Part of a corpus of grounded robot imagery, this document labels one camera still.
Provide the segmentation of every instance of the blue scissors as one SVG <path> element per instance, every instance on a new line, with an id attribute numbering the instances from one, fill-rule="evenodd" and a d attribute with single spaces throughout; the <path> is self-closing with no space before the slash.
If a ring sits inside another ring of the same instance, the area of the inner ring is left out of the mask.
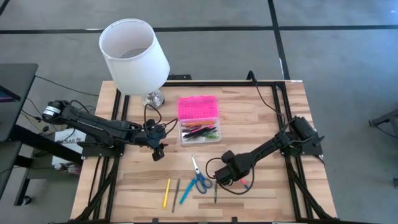
<path id="1" fill-rule="evenodd" d="M 207 192 L 207 188 L 211 188 L 211 186 L 213 186 L 213 183 L 211 182 L 211 180 L 205 178 L 199 171 L 199 167 L 195 161 L 195 159 L 192 156 L 192 161 L 193 161 L 193 166 L 195 167 L 195 172 L 197 173 L 197 180 L 195 182 L 195 185 L 198 189 L 198 191 L 201 194 L 205 194 Z"/>

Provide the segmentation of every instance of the lamp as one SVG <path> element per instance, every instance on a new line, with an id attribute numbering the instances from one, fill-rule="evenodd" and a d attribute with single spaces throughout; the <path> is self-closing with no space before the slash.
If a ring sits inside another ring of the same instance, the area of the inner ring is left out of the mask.
<path id="1" fill-rule="evenodd" d="M 155 108 L 164 104 L 159 88 L 167 80 L 170 65 L 148 23 L 139 19 L 114 22 L 99 37 L 99 48 L 121 93 L 142 95 L 142 103 Z"/>

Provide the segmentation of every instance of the lamp base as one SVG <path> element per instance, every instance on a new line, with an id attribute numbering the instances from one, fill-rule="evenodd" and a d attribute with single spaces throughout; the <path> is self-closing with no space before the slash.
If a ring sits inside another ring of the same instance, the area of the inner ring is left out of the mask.
<path id="1" fill-rule="evenodd" d="M 159 109 L 163 106 L 164 102 L 164 95 L 160 90 L 142 96 L 142 104 L 144 104 L 144 106 L 150 104 L 154 108 Z"/>

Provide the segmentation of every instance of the blue pencil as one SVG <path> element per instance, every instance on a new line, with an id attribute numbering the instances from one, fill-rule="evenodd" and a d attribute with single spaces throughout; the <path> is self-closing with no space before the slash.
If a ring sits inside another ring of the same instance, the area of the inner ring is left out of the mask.
<path id="1" fill-rule="evenodd" d="M 189 184 L 188 188 L 185 190 L 184 195 L 182 196 L 181 200 L 180 200 L 180 205 L 182 205 L 182 203 L 184 202 L 185 198 L 187 197 L 189 191 L 191 190 L 192 186 L 194 185 L 196 179 L 192 179 L 191 183 Z"/>

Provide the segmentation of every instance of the wooden table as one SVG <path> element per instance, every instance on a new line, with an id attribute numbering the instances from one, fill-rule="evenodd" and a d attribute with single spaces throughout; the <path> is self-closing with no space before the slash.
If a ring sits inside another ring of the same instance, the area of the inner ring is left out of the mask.
<path id="1" fill-rule="evenodd" d="M 304 116 L 313 124 L 303 83 L 286 81 L 286 86 L 292 115 Z M 259 89 L 267 103 L 274 106 L 271 88 L 260 86 Z M 257 163 L 254 186 L 248 193 L 233 195 L 218 188 L 218 200 L 214 204 L 214 189 L 202 195 L 194 186 L 183 205 L 179 205 L 179 199 L 195 175 L 192 154 L 202 173 L 205 173 L 205 164 L 209 159 L 220 157 L 227 150 L 232 150 L 235 154 L 249 152 L 274 137 L 279 127 L 275 112 L 263 104 L 253 86 L 162 87 L 161 90 L 166 99 L 160 109 L 162 122 L 176 118 L 177 99 L 180 97 L 217 96 L 222 140 L 217 144 L 182 147 L 177 139 L 176 128 L 162 140 L 169 146 L 165 148 L 165 157 L 158 162 L 152 160 L 152 150 L 149 148 L 126 146 L 119 164 L 112 222 L 151 222 L 153 218 L 159 218 L 160 222 L 230 222 L 231 217 L 237 217 L 240 222 L 294 221 L 285 162 L 279 151 Z M 115 92 L 116 86 L 112 81 L 103 82 L 97 116 L 111 118 Z M 281 95 L 279 93 L 281 110 L 284 111 Z M 118 119 L 122 105 L 123 101 L 119 105 Z M 141 97 L 130 97 L 127 120 L 142 124 L 143 114 Z M 158 119 L 154 111 L 148 111 L 147 118 Z M 309 191 L 325 211 L 335 217 L 323 164 L 313 156 L 302 156 L 302 160 Z M 97 158 L 94 157 L 84 161 L 71 218 L 78 216 L 87 205 L 96 161 Z M 209 164 L 209 172 L 214 173 L 223 166 L 221 162 L 212 162 Z M 167 209 L 163 209 L 168 178 L 172 179 L 169 200 Z M 172 213 L 177 179 L 181 179 L 180 190 L 175 212 Z M 246 177 L 246 181 L 250 183 L 251 174 Z M 231 189 L 243 191 L 244 187 L 237 182 Z M 301 214 L 305 217 L 302 194 L 299 189 L 297 192 Z M 104 215 L 107 196 L 105 193 L 100 218 Z"/>

